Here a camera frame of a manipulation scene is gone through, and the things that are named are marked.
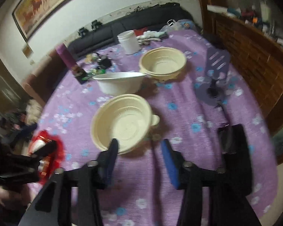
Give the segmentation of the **red plate gold rim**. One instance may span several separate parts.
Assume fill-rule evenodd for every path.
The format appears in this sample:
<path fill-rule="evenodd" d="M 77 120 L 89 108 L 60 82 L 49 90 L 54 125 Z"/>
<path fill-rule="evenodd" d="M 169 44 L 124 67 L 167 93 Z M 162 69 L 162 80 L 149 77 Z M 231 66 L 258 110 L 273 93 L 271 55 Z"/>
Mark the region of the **red plate gold rim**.
<path fill-rule="evenodd" d="M 40 131 L 37 135 L 33 136 L 32 140 L 28 145 L 27 154 L 32 156 L 33 153 L 45 147 L 50 142 L 56 144 L 55 149 L 46 153 L 40 160 L 38 167 L 38 183 L 44 185 L 52 173 L 60 167 L 61 163 L 65 160 L 64 144 L 58 135 L 52 135 L 46 130 Z"/>

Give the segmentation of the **cream plastic bowl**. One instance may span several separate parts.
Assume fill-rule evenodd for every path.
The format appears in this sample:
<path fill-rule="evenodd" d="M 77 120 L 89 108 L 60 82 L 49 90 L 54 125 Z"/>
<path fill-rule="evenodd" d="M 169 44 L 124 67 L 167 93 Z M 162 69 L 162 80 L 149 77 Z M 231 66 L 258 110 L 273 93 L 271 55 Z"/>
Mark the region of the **cream plastic bowl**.
<path fill-rule="evenodd" d="M 118 141 L 118 153 L 136 149 L 160 122 L 150 104 L 136 94 L 116 96 L 95 113 L 90 128 L 93 144 L 107 150 L 112 139 Z"/>
<path fill-rule="evenodd" d="M 146 52 L 139 60 L 139 72 L 165 82 L 176 79 L 187 63 L 184 53 L 176 48 L 159 47 Z"/>

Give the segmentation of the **white bowl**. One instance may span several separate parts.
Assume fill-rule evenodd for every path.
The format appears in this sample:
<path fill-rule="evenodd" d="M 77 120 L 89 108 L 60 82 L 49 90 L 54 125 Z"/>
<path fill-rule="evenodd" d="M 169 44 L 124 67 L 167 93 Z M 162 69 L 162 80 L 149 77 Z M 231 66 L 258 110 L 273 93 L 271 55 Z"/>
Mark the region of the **white bowl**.
<path fill-rule="evenodd" d="M 95 75 L 100 91 L 111 96 L 135 94 L 142 85 L 146 74 L 138 72 L 119 72 Z"/>

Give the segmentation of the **purple floral tablecloth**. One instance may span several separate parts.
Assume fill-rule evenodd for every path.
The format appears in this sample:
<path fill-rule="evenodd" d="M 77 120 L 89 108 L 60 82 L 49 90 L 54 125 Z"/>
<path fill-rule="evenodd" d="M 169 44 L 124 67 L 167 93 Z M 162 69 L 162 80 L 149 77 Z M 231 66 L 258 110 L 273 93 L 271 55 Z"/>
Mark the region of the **purple floral tablecloth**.
<path fill-rule="evenodd" d="M 133 55 L 120 45 L 100 50 L 112 60 L 113 72 L 138 71 L 143 54 L 157 47 L 182 51 L 187 64 L 176 80 L 160 83 L 146 78 L 139 95 L 160 117 L 151 139 L 133 152 L 119 156 L 112 184 L 99 191 L 105 225 L 176 225 L 182 192 L 169 179 L 161 154 L 160 141 L 168 139 L 177 151 L 199 167 L 221 165 L 217 129 L 225 122 L 220 109 L 198 101 L 194 87 L 204 80 L 206 52 L 210 43 L 194 31 L 177 31 L 162 42 L 153 42 Z M 258 217 L 266 213 L 277 194 L 277 162 L 261 110 L 248 85 L 234 68 L 228 73 L 228 99 L 224 102 L 233 123 L 242 124 L 247 136 L 254 174 L 248 201 Z M 94 159 L 98 148 L 90 135 L 92 118 L 110 99 L 97 82 L 80 84 L 67 73 L 47 102 L 38 130 L 61 138 L 65 148 L 62 167 L 79 168 Z"/>

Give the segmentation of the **purple thermos bottle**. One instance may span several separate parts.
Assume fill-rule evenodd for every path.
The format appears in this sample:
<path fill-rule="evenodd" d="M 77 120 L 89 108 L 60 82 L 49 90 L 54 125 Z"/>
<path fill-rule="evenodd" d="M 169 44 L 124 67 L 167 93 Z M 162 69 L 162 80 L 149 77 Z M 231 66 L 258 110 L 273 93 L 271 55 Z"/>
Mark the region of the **purple thermos bottle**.
<path fill-rule="evenodd" d="M 64 64 L 66 65 L 66 67 L 71 71 L 71 73 L 73 74 L 75 79 L 81 85 L 84 84 L 87 81 L 86 80 L 87 73 L 86 73 L 86 71 L 84 71 L 84 69 L 82 69 L 82 67 L 80 67 L 76 63 L 75 59 L 73 58 L 73 56 L 69 52 L 66 45 L 64 43 L 62 43 L 62 44 L 56 46 L 55 50 L 58 53 L 58 55 L 60 56 L 60 58 L 62 59 L 62 61 L 64 62 Z"/>

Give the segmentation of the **green wrapper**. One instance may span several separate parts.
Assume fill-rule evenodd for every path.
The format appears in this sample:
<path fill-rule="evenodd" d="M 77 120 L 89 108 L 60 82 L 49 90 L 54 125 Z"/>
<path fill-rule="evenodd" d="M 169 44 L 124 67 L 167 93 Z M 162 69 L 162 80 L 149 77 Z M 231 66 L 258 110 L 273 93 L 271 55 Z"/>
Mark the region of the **green wrapper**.
<path fill-rule="evenodd" d="M 106 70 L 105 69 L 91 69 L 90 71 L 88 71 L 86 73 L 86 75 L 82 78 L 82 80 L 84 81 L 88 81 L 90 80 L 93 76 L 96 76 L 96 75 L 102 75 L 102 74 L 105 74 L 106 73 Z"/>

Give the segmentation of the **black small gadget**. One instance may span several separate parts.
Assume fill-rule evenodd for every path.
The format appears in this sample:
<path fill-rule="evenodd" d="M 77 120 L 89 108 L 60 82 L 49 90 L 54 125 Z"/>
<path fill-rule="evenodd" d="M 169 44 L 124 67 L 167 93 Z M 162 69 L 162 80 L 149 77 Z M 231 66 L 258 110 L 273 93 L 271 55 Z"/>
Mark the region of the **black small gadget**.
<path fill-rule="evenodd" d="M 97 60 L 97 68 L 96 69 L 104 69 L 107 70 L 112 66 L 111 60 L 107 56 L 101 56 Z"/>

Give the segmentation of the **black sofa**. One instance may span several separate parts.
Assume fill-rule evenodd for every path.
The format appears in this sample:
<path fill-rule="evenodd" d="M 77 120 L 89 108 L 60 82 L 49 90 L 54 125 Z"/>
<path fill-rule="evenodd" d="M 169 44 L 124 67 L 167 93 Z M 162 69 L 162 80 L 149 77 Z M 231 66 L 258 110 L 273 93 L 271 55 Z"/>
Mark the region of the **black sofa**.
<path fill-rule="evenodd" d="M 159 31 L 169 20 L 188 19 L 193 21 L 192 14 L 179 3 L 155 5 L 141 11 L 132 12 L 124 17 L 102 25 L 84 37 L 72 41 L 68 50 L 76 61 L 87 54 L 118 44 L 118 34 L 130 30 L 148 29 Z"/>

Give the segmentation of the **framed horse painting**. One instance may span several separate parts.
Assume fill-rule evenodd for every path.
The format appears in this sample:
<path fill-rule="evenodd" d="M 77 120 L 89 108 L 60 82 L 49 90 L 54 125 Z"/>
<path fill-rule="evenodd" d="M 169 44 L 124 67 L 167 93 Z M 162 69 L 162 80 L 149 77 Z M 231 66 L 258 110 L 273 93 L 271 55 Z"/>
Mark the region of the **framed horse painting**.
<path fill-rule="evenodd" d="M 20 0 L 12 16 L 25 41 L 28 41 L 44 21 L 68 0 Z"/>

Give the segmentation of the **white cloth pile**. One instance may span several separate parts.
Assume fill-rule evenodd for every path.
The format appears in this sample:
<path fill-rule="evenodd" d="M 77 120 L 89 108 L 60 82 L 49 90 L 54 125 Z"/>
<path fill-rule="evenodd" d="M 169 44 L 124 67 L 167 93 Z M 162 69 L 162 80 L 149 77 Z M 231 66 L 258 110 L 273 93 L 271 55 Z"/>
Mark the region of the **white cloth pile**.
<path fill-rule="evenodd" d="M 168 34 L 164 31 L 145 31 L 142 35 L 137 36 L 137 42 L 140 45 L 149 45 L 152 41 L 161 42 L 168 37 Z"/>

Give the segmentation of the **white plastic jar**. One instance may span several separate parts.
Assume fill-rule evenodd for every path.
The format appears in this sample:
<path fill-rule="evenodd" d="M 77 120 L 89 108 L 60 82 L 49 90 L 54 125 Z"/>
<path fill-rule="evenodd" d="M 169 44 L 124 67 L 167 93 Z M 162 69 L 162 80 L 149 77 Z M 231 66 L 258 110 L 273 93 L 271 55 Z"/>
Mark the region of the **white plastic jar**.
<path fill-rule="evenodd" d="M 133 30 L 122 32 L 117 38 L 126 55 L 133 55 L 141 49 Z"/>

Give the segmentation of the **wooden cabinet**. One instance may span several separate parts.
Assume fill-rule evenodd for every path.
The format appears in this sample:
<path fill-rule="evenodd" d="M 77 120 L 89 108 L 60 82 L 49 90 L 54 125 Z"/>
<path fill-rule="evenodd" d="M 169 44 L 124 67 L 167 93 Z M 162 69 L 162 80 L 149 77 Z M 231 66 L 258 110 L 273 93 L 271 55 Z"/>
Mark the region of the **wooden cabinet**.
<path fill-rule="evenodd" d="M 223 6 L 226 0 L 199 0 L 203 29 L 217 36 L 231 54 L 231 62 L 249 85 L 275 136 L 283 128 L 283 49 L 255 27 L 223 14 L 208 5 Z"/>

